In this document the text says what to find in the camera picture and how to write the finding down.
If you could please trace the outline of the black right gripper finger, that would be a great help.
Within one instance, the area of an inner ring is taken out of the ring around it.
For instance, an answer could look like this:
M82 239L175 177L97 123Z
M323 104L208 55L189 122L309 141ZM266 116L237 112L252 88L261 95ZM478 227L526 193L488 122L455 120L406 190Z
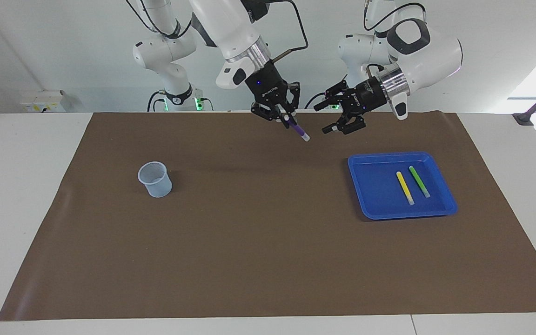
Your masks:
M267 121L282 122L280 104L270 98L253 102L251 113Z
M300 82L291 82L287 84L283 104L281 104L284 110L284 116L287 123L297 123L296 121L296 109L299 106L301 93Z

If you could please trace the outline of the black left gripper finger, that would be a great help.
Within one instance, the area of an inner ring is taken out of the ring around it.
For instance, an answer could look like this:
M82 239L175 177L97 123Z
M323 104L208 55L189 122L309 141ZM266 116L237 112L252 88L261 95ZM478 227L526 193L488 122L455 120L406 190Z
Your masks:
M322 133L342 132L344 135L349 135L365 127L366 123L361 114L344 112L336 122L323 127Z
M314 105L315 112L337 105L343 112L351 111L351 88L346 80L342 80L322 94L324 100Z

